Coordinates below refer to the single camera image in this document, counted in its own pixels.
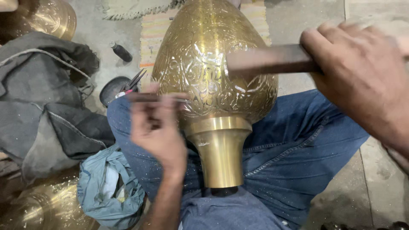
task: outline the hammer handle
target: hammer handle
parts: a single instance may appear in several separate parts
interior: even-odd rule
[[[403,58],[409,58],[409,36],[390,37]],[[227,69],[233,74],[321,72],[320,67],[300,44],[274,45],[230,53]]]

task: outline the plastic bag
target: plastic bag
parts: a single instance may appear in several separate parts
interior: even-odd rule
[[[117,144],[99,151],[80,164],[77,197],[84,213],[103,226],[127,229],[135,224],[140,216],[136,214],[142,206],[145,191],[131,171],[128,162]],[[119,200],[106,195],[107,167],[117,171],[124,182],[125,193]]]

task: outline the brass vase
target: brass vase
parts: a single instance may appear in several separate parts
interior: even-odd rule
[[[243,184],[242,151],[252,123],[271,110],[278,77],[232,76],[226,54],[265,47],[248,19],[226,0],[190,0],[168,28],[153,67],[159,94],[186,92],[180,127],[197,147],[206,187]]]
[[[74,9],[64,0],[19,0],[16,11],[0,13],[0,45],[31,31],[70,41],[75,29]]]

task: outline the dark gray cloth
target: dark gray cloth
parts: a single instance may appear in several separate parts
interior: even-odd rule
[[[290,230],[255,196],[238,188],[237,193],[217,197],[210,189],[183,196],[181,225],[183,230]]]
[[[71,83],[69,67],[39,52],[9,59],[30,49],[51,53],[85,73],[95,71],[99,61],[87,45],[42,32],[31,32],[0,47],[0,151],[19,165],[29,165],[30,178],[35,178],[61,169],[65,165],[63,158],[71,165],[69,158],[81,159],[95,154],[114,144],[115,138],[105,116],[83,107],[81,94]],[[51,129],[39,130],[40,118],[44,115],[47,120],[44,125]],[[57,138],[38,139],[41,131],[50,132],[43,133],[44,137],[56,135]],[[44,148],[47,149],[44,153],[41,149],[47,144],[58,148]],[[30,162],[24,162],[29,151],[42,154],[30,155]],[[57,156],[61,152],[66,156]],[[50,163],[59,165],[48,165],[46,171],[35,167],[43,165],[44,158],[56,156],[58,160]]]

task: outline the jeans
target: jeans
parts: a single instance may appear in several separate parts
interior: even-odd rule
[[[111,102],[107,117],[123,154],[153,201],[162,167],[130,139],[130,103]],[[243,147],[243,188],[292,229],[308,216],[311,200],[369,137],[319,91],[278,97],[272,110],[253,124]],[[204,187],[200,159],[187,142],[189,159],[183,193]]]

